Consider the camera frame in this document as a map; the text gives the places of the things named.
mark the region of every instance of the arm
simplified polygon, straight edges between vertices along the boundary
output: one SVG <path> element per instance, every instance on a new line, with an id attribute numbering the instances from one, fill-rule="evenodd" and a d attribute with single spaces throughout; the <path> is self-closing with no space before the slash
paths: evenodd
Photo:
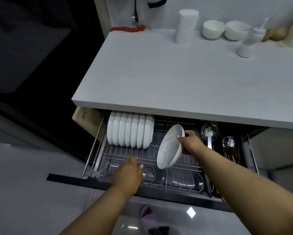
<path id="1" fill-rule="evenodd" d="M 84 213 L 65 228 L 60 235 L 110 235 L 129 198 L 142 180 L 143 165 L 131 157 L 115 173 L 113 185 Z"/>
<path id="2" fill-rule="evenodd" d="M 293 234 L 293 194 L 207 148 L 194 131 L 178 140 L 252 234 Z"/>

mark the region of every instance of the white floor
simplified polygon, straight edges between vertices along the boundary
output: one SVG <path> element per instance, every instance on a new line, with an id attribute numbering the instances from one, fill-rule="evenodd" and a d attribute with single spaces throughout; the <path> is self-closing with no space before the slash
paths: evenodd
<path id="1" fill-rule="evenodd" d="M 87 188 L 46 181 L 49 173 L 81 176 L 84 164 L 58 152 L 0 143 L 0 235 L 58 234 L 82 212 Z M 91 204 L 95 190 L 88 199 Z M 96 199 L 103 193 L 97 191 Z M 150 204 L 171 234 L 249 234 L 233 213 L 133 197 L 113 234 L 140 234 L 139 211 Z"/>

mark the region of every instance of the white dispenser bottle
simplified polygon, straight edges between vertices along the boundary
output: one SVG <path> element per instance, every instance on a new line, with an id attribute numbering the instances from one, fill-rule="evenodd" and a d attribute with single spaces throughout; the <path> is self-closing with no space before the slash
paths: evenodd
<path id="1" fill-rule="evenodd" d="M 254 27 L 250 30 L 246 38 L 242 41 L 240 47 L 237 49 L 237 55 L 243 58 L 248 58 L 251 56 L 252 51 L 256 46 L 261 43 L 263 37 L 266 34 L 266 29 L 264 26 L 269 19 L 266 18 L 260 27 Z"/>

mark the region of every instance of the red chili pepper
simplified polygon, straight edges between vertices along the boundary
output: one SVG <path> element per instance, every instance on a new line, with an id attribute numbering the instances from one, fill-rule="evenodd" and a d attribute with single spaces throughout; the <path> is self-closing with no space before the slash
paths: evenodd
<path id="1" fill-rule="evenodd" d="M 138 25 L 136 27 L 120 26 L 120 27 L 112 27 L 110 29 L 110 31 L 125 31 L 125 32 L 139 32 L 144 30 L 145 30 L 145 25 Z"/>

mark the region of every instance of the drawer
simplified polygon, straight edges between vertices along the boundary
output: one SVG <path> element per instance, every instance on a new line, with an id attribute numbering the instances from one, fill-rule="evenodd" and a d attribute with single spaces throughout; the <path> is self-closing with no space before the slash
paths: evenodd
<path id="1" fill-rule="evenodd" d="M 105 112 L 101 125 L 107 125 L 110 111 Z M 192 156 L 181 155 L 179 160 L 169 169 L 160 170 L 156 166 L 157 152 L 166 132 L 179 123 L 184 130 L 194 130 L 200 137 L 200 129 L 207 121 L 166 117 L 154 115 L 155 125 L 153 140 L 146 149 L 121 147 L 107 142 L 106 130 L 101 138 L 96 138 L 92 146 L 85 169 L 80 178 L 65 175 L 49 174 L 47 180 L 106 190 L 110 187 L 117 168 L 130 156 L 138 157 L 138 163 L 144 164 L 143 180 L 136 196 L 171 201 L 176 203 L 200 206 L 205 208 L 231 211 L 221 195 L 211 183 L 212 197 L 207 195 L 207 186 L 203 169 Z M 219 129 L 219 137 L 213 141 L 213 150 L 226 156 L 222 140 L 226 136 L 235 138 L 236 146 L 233 153 L 239 164 L 258 172 L 250 145 L 250 137 L 262 132 L 263 128 L 234 123 L 213 122 Z"/>

